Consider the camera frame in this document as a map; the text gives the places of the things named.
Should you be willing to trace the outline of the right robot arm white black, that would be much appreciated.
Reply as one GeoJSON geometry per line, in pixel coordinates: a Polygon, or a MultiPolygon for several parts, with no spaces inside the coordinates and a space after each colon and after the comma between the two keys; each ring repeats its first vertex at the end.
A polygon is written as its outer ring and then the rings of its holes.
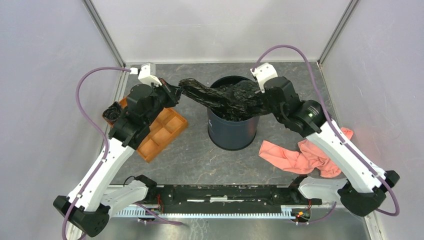
{"type": "Polygon", "coordinates": [[[393,192],[400,179],[396,171],[385,171],[369,160],[343,134],[324,106],[315,100],[300,100],[285,77],[260,80],[258,84],[264,105],[276,120],[317,146],[345,175],[339,181],[304,178],[288,191],[293,203],[332,197],[333,202],[360,217],[373,211],[393,217],[400,214],[393,192]]]}

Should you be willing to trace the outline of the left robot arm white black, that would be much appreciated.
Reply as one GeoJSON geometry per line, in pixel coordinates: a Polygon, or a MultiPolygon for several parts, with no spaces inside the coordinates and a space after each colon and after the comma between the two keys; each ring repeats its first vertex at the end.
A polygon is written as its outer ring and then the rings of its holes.
{"type": "Polygon", "coordinates": [[[109,219],[129,205],[153,203],[157,190],[135,179],[123,188],[105,194],[121,166],[151,132],[150,126],[165,108],[178,104],[182,88],[167,83],[138,84],[125,98],[126,106],[113,123],[105,146],[81,182],[67,196],[59,195],[54,207],[68,223],[82,231],[80,239],[97,236],[109,219]]]}

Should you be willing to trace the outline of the dark blue trash bin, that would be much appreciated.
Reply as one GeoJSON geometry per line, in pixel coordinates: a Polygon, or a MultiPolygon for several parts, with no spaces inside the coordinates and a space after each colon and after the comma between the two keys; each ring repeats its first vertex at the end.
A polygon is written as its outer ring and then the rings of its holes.
{"type": "Polygon", "coordinates": [[[226,151],[239,151],[255,139],[259,116],[231,121],[212,109],[207,109],[207,132],[210,140],[226,151]]]}

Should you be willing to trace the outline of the black trash bag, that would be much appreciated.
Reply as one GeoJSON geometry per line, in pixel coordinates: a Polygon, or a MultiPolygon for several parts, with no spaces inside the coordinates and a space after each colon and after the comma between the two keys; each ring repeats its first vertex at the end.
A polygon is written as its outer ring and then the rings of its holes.
{"type": "Polygon", "coordinates": [[[186,97],[226,121],[241,122],[271,113],[260,97],[258,84],[249,79],[211,87],[194,78],[186,78],[180,80],[178,86],[186,97]]]}

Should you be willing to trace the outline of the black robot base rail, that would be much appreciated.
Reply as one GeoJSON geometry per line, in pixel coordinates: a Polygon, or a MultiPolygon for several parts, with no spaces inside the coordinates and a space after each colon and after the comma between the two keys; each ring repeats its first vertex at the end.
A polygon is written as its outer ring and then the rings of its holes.
{"type": "Polygon", "coordinates": [[[319,198],[307,199],[288,185],[157,185],[148,190],[142,204],[159,205],[164,214],[267,214],[281,206],[318,206],[319,198]]]}

